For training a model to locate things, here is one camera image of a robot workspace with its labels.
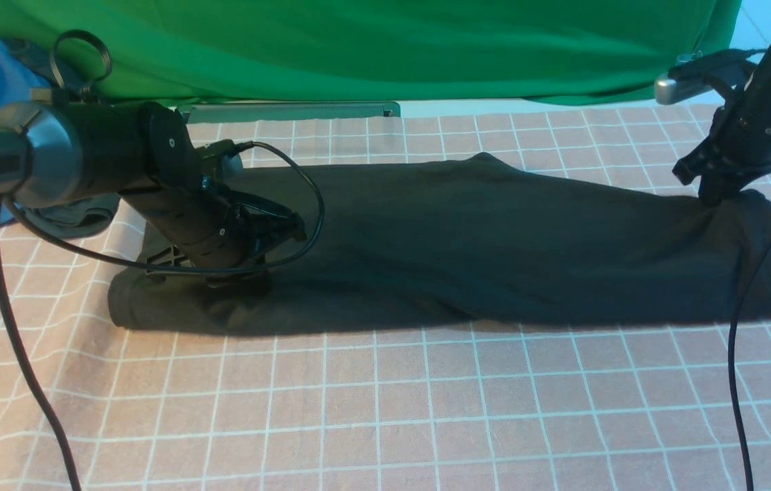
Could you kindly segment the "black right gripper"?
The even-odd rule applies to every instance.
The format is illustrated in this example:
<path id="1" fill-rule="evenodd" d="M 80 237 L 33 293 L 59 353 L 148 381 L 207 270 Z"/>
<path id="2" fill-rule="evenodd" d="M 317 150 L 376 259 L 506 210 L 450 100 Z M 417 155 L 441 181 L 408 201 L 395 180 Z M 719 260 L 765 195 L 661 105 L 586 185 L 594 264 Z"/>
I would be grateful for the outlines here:
<path id="1" fill-rule="evenodd" d="M 710 133 L 673 165 L 682 185 L 700 178 L 698 196 L 717 205 L 771 173 L 771 106 L 723 106 Z"/>

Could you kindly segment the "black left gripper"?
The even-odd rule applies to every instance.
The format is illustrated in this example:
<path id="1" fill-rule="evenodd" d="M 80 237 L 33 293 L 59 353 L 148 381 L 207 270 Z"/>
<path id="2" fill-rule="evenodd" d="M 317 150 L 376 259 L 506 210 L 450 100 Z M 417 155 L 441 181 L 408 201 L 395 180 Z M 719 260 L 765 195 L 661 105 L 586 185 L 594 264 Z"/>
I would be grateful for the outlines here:
<path id="1" fill-rule="evenodd" d="M 127 190 L 120 197 L 168 242 L 146 257 L 148 276 L 180 276 L 196 267 L 218 270 L 208 280 L 268 280 L 265 255 L 308 238 L 298 213 L 224 185 L 191 193 Z"/>

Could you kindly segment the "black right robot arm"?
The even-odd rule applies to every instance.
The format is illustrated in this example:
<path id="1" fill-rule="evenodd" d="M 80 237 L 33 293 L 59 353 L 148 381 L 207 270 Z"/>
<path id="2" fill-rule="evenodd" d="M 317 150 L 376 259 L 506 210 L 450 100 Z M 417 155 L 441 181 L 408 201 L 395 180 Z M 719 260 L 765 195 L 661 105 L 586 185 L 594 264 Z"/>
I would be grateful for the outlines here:
<path id="1" fill-rule="evenodd" d="M 771 174 L 771 43 L 759 51 L 729 48 L 688 60 L 656 80 L 661 105 L 711 90 L 723 98 L 709 134 L 680 158 L 673 174 L 683 185 L 700 178 L 698 196 L 717 205 Z"/>

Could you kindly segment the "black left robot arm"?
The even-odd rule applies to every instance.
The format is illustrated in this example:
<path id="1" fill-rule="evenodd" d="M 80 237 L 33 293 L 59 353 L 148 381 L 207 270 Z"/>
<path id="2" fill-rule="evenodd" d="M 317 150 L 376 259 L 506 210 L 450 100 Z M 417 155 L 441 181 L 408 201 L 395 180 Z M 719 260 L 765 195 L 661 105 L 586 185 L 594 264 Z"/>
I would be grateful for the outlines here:
<path id="1" fill-rule="evenodd" d="M 268 199 L 231 190 L 224 165 L 266 143 L 221 140 L 193 146 L 185 118 L 155 102 L 18 102 L 0 109 L 0 206 L 43 208 L 117 194 L 168 242 L 143 263 L 90 258 L 149 276 L 254 276 L 301 258 L 324 221 L 322 193 L 308 236 L 301 215 Z"/>

